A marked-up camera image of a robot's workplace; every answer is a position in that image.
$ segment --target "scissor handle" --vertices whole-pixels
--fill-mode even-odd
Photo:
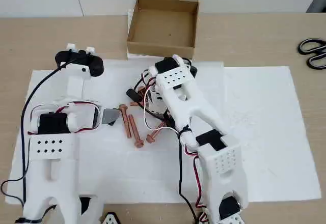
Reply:
[[[326,64],[325,65],[315,65],[314,62],[316,60],[321,60],[326,58],[326,52],[321,52],[320,54],[310,57],[307,59],[307,65],[309,68],[314,69],[314,70],[324,70],[326,69]]]
[[[313,47],[307,50],[303,49],[303,46],[307,43],[318,43],[320,44],[320,46],[318,47]],[[298,46],[297,46],[297,51],[298,53],[302,54],[302,55],[306,55],[306,54],[319,54],[322,50],[326,49],[326,41],[319,39],[319,38],[309,38],[306,39],[304,41],[302,41]]]

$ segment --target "table surface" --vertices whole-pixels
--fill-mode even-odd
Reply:
[[[224,61],[225,66],[290,67],[322,195],[326,193],[326,71],[309,69],[307,57],[297,54],[296,46],[309,37],[326,39],[325,27],[326,14],[200,15],[194,58]],[[126,33],[127,16],[0,19],[1,180],[9,175],[32,70],[54,69],[54,56],[67,43],[93,46],[104,59],[126,59]],[[325,210],[325,198],[251,203],[242,217],[250,224],[324,223]],[[191,223],[185,204],[106,205],[104,211],[117,212],[123,224]],[[20,215],[21,208],[5,204],[1,196],[0,223],[13,223]]]

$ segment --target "open cardboard box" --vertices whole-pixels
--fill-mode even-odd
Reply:
[[[137,0],[127,39],[130,53],[194,55],[198,1]]]

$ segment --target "copper screw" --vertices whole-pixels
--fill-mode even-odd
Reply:
[[[130,102],[130,106],[138,106],[137,102]]]
[[[136,142],[134,143],[134,145],[137,148],[141,148],[144,145],[144,141],[141,140],[141,137],[139,136],[138,129],[137,129],[136,123],[135,123],[135,121],[133,119],[133,116],[128,115],[128,117],[129,117],[129,121],[130,121],[130,124],[131,124],[133,136],[136,139]]]
[[[160,128],[160,127],[163,127],[165,126],[165,122],[161,122],[157,127],[157,128]],[[149,142],[150,144],[155,142],[155,137],[159,134],[159,132],[161,131],[162,129],[160,130],[156,130],[156,131],[153,131],[152,134],[147,134],[146,136],[146,141]]]
[[[137,104],[137,102],[131,102],[130,106],[138,106],[138,104]]]
[[[124,123],[124,128],[125,128],[126,133],[127,133],[127,138],[131,138],[131,132],[130,132],[128,116],[127,116],[127,109],[128,109],[128,107],[125,104],[120,104],[119,105],[119,110],[121,110],[122,119],[123,119],[123,123]]]

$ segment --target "black wire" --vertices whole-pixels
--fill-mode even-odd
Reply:
[[[136,85],[135,85],[134,88],[133,88],[135,91],[136,91],[137,87],[139,86],[139,84],[140,84],[142,81],[143,81],[143,79],[140,79],[140,80],[136,83]]]
[[[42,218],[38,219],[38,220],[30,220],[27,219],[25,217],[21,217],[18,218],[15,223],[41,223],[44,219],[44,217],[46,216],[46,214],[51,210],[51,209],[55,209],[57,205],[51,205],[50,207],[48,207],[45,211],[44,214],[42,215]]]
[[[30,145],[31,145],[31,140],[29,140],[29,145],[28,145],[28,158],[30,157]],[[5,191],[4,191],[4,185],[8,182],[18,182],[20,181],[21,179],[25,178],[26,176],[26,173],[27,173],[27,170],[29,168],[29,165],[30,165],[30,161],[27,162],[27,166],[26,166],[26,171],[22,174],[22,176],[18,179],[14,179],[14,180],[6,180],[6,181],[3,181],[1,183],[1,186],[0,186],[0,191],[1,193],[4,195],[4,196],[7,196],[7,197],[11,197],[11,198],[14,198],[14,199],[17,199],[20,201],[20,204],[22,207],[24,207],[24,201],[20,198],[20,197],[17,197],[17,196],[14,196],[14,195],[10,195],[10,194],[7,194]]]
[[[184,199],[184,201],[187,203],[190,211],[192,212],[193,218],[195,223],[197,224],[197,217],[194,212],[194,209],[192,208],[192,205],[190,204],[189,200],[182,194],[182,145],[179,140],[179,195]]]
[[[24,116],[25,116],[25,112],[26,112],[26,109],[27,109],[27,106],[28,104],[30,103],[33,95],[35,94],[35,92],[38,90],[38,88],[45,82],[47,81],[50,77],[52,77],[54,74],[56,74],[58,71],[60,71],[61,69],[63,68],[66,68],[67,65],[77,61],[77,60],[81,60],[81,59],[84,59],[85,57],[80,57],[80,58],[77,58],[77,59],[73,59],[73,60],[70,60],[66,63],[64,63],[63,65],[59,66],[56,70],[54,70],[53,72],[51,72],[49,75],[47,75],[46,77],[44,77],[35,87],[34,89],[32,90],[31,94],[29,95],[28,99],[26,100],[25,102],[25,105],[21,111],[21,117],[20,117],[20,136],[21,136],[21,158],[22,158],[22,176],[18,179],[14,179],[14,180],[6,180],[4,182],[2,182],[1,184],[1,187],[0,187],[0,190],[1,190],[1,193],[4,194],[5,196],[8,196],[8,197],[12,197],[12,198],[15,198],[15,199],[18,199],[22,205],[22,207],[24,207],[24,203],[26,202],[26,174],[27,174],[27,171],[28,171],[28,166],[29,166],[29,157],[30,157],[30,142],[29,142],[29,146],[28,146],[28,162],[27,162],[27,167],[26,167],[26,160],[25,160],[25,139],[24,139]],[[17,181],[20,181],[20,180],[23,180],[23,200],[17,196],[13,196],[13,195],[10,195],[10,194],[7,194],[3,191],[3,185],[8,183],[8,182],[17,182]]]
[[[51,209],[55,209],[57,205],[51,205],[49,208],[47,208],[42,216],[42,220],[45,217],[45,215],[51,210]]]

